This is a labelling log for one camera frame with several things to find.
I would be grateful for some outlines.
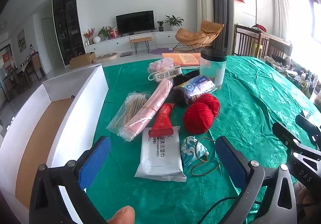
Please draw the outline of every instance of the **yarn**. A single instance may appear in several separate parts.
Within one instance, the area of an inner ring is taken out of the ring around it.
[[[214,115],[214,120],[218,117],[220,111],[220,104],[218,99],[215,96],[212,96],[209,93],[202,94],[194,103],[203,103],[206,104],[212,111]]]
[[[187,131],[191,134],[203,134],[212,126],[214,115],[211,109],[204,103],[192,104],[183,116],[183,122]]]
[[[186,110],[183,123],[191,134],[204,134],[211,128],[220,112],[218,99],[211,94],[202,94]]]

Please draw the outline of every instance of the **round rug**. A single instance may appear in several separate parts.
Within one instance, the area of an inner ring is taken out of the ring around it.
[[[161,55],[163,53],[173,53],[174,50],[171,48],[155,48],[153,50],[150,51],[150,53],[154,54],[154,55]]]

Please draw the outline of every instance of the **screw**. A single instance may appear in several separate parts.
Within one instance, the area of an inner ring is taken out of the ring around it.
[[[288,167],[285,165],[285,164],[281,164],[281,169],[283,171],[287,171],[288,170]]]
[[[40,164],[39,167],[38,167],[38,170],[39,171],[43,171],[45,168],[46,168],[45,164]]]
[[[258,167],[259,166],[259,163],[257,161],[251,161],[251,165],[253,167]]]
[[[67,162],[67,166],[68,167],[74,167],[76,165],[76,161],[75,160],[70,160]]]

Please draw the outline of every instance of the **orange book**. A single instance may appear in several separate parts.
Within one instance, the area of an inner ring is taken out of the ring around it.
[[[200,66],[201,54],[180,54],[180,53],[163,53],[163,57],[171,57],[174,60],[174,66]]]

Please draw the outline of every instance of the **pink plastic roll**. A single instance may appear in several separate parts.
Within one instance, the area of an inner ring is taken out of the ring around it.
[[[143,107],[124,125],[118,135],[128,142],[139,135],[162,106],[172,87],[172,80],[163,79]]]

